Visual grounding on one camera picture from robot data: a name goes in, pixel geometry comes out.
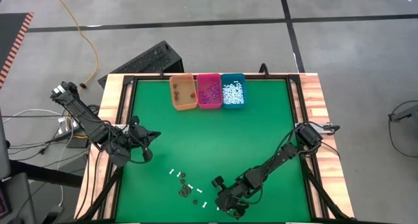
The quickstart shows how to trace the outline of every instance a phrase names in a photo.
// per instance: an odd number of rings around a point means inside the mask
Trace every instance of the white cable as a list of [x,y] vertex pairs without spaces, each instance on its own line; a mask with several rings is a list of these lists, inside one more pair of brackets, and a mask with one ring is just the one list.
[[[67,146],[70,144],[70,142],[71,142],[71,140],[72,140],[72,136],[74,136],[74,127],[72,126],[71,119],[70,119],[70,125],[71,125],[71,137],[70,137],[70,139],[68,140],[68,142],[66,143],[66,145],[64,146],[63,151],[61,152],[61,155],[59,155],[58,165],[57,165],[57,171],[59,171],[59,164],[60,164],[61,159],[62,159],[62,157],[63,157],[64,151],[65,151],[65,148],[67,148]],[[61,201],[59,202],[58,206],[61,206],[61,205],[63,204],[63,202],[64,202],[64,188],[63,188],[63,186],[61,185]]]
[[[32,112],[32,111],[37,111],[37,112],[49,112],[49,113],[53,113],[56,114],[57,116],[60,116],[61,114],[58,112],[54,112],[52,110],[44,110],[44,109],[27,109],[27,110],[22,110],[21,112],[14,114],[13,116],[19,116],[20,114],[26,113],[26,112]],[[11,120],[13,117],[7,118],[5,120],[3,120],[3,123],[6,123],[7,121]]]

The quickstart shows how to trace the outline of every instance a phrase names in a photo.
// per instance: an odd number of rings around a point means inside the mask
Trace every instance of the plastic bin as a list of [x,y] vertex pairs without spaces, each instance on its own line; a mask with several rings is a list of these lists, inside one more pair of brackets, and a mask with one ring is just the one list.
[[177,110],[189,110],[197,106],[195,80],[192,74],[170,77],[172,105]]
[[[227,95],[230,94],[231,87],[230,85],[233,85],[234,88],[242,89],[242,102],[235,101],[235,103],[232,103],[231,98]],[[231,109],[231,108],[243,108],[246,105],[246,77],[244,74],[222,74],[222,94],[223,94],[223,107]]]
[[218,73],[197,76],[197,93],[202,109],[217,109],[222,106],[221,76]]

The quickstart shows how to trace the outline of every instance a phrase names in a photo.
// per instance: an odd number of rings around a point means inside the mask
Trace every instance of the wooden table frame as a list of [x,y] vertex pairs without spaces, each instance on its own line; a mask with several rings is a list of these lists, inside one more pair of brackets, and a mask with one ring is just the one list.
[[[299,73],[244,73],[246,78],[250,79],[276,79],[280,76],[287,81],[289,89],[290,102],[293,109],[293,118],[296,122],[314,121],[317,123],[329,122],[327,107],[321,90],[321,84],[317,74],[299,74]],[[113,124],[126,124],[130,114],[130,103],[133,100],[132,90],[135,90],[135,78],[147,80],[168,79],[173,74],[109,74],[106,87],[103,93],[103,99],[99,111],[99,117],[102,120],[108,120]],[[336,149],[334,136],[324,136],[323,142]],[[114,171],[114,166],[110,164],[107,153],[99,154],[96,147],[92,146],[89,153],[89,179],[85,176],[78,198],[76,214],[81,209],[80,217],[89,208],[92,199],[102,191],[105,181],[109,179]],[[353,210],[347,192],[344,175],[338,156],[326,147],[320,147],[316,156],[307,159],[310,168],[315,176],[320,174],[320,181],[329,196],[340,207],[341,211],[348,216],[353,217]],[[109,219],[114,218],[116,213],[117,200],[114,201],[115,189],[119,191],[120,182],[115,184],[110,190],[106,202],[96,213],[95,218]],[[332,217],[323,201],[318,197],[312,184],[306,185],[308,206],[310,207],[311,217]]]

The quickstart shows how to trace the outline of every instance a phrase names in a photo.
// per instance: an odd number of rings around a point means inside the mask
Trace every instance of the orange striped edge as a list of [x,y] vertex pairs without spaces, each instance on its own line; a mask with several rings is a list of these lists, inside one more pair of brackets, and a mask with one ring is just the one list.
[[10,52],[8,53],[5,64],[0,69],[0,89],[3,87],[3,84],[5,83],[5,80],[8,75],[8,72],[10,71],[10,68],[12,68],[12,63],[14,61],[14,58],[18,54],[20,45],[22,44],[22,41],[25,37],[27,29],[29,29],[29,24],[31,23],[32,18],[33,18],[32,12],[26,15],[26,18],[19,30],[18,36],[16,37],[16,40],[14,41],[13,46]]

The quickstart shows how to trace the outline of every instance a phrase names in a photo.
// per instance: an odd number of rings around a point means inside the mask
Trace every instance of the blue bin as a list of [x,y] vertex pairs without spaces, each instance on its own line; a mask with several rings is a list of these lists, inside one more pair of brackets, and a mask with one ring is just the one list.
[[230,84],[236,84],[235,81],[238,81],[238,83],[241,84],[242,87],[242,95],[244,98],[244,103],[242,104],[225,104],[225,95],[223,95],[223,107],[226,109],[232,109],[232,108],[243,108],[246,105],[246,77],[244,74],[222,74],[222,94],[223,94],[223,88],[224,85],[230,85]]

